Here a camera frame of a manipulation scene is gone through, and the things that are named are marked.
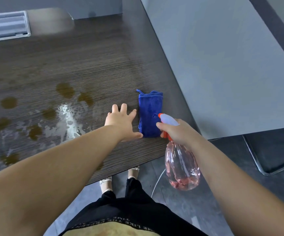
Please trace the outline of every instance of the person's right arm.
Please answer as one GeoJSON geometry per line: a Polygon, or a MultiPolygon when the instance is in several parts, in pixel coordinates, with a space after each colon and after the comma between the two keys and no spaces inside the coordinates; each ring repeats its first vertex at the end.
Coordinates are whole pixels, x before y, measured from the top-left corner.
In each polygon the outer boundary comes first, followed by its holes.
{"type": "Polygon", "coordinates": [[[192,151],[200,171],[235,235],[284,236],[284,203],[183,120],[179,126],[157,123],[192,151]]]}

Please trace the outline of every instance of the dark wood grain surface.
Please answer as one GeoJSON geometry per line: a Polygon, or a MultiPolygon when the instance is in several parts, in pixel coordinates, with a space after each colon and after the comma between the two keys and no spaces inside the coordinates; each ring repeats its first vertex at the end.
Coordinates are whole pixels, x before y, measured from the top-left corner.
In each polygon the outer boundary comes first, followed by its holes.
{"type": "MultiPolygon", "coordinates": [[[[163,112],[195,126],[140,0],[123,9],[72,32],[0,41],[0,170],[103,126],[112,104],[138,108],[136,89],[162,91],[163,112]]],[[[166,143],[120,143],[89,183],[163,156],[166,143]]]]}

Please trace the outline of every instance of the forearm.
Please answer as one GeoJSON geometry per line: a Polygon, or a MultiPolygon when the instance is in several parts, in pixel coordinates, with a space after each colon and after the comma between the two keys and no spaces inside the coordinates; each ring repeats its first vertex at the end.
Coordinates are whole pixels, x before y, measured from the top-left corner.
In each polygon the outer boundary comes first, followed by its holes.
{"type": "Polygon", "coordinates": [[[0,221],[15,216],[46,230],[120,140],[113,126],[101,127],[0,171],[0,221]]]}
{"type": "Polygon", "coordinates": [[[235,235],[284,235],[284,203],[201,136],[191,150],[235,235]]]}

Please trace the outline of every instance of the hand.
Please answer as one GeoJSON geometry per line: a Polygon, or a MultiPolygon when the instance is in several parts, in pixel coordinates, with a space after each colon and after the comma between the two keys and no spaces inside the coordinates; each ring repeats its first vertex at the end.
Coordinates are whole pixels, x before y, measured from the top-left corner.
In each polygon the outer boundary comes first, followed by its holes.
{"type": "Polygon", "coordinates": [[[176,119],[180,124],[178,126],[172,126],[169,124],[158,122],[156,126],[167,132],[170,137],[178,144],[185,146],[187,149],[191,148],[191,143],[195,141],[197,137],[202,137],[197,131],[195,131],[188,123],[181,119],[176,119]]]}
{"type": "Polygon", "coordinates": [[[112,105],[112,113],[108,113],[105,126],[117,127],[122,134],[121,141],[130,141],[142,138],[142,133],[133,132],[132,130],[132,121],[137,114],[137,110],[133,110],[129,115],[127,115],[126,111],[127,105],[125,103],[121,105],[120,112],[116,104],[112,105]]]}

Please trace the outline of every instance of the pink spray bottle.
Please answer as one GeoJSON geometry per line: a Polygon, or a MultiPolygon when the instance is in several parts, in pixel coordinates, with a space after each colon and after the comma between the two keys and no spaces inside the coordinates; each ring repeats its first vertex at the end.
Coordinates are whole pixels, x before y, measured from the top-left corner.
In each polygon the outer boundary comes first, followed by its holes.
{"type": "MultiPolygon", "coordinates": [[[[158,114],[162,123],[178,126],[179,123],[167,114],[158,114]]],[[[192,152],[184,146],[174,143],[167,132],[164,138],[169,139],[165,153],[165,167],[168,180],[172,187],[179,190],[191,190],[198,186],[200,170],[192,152]]]]}

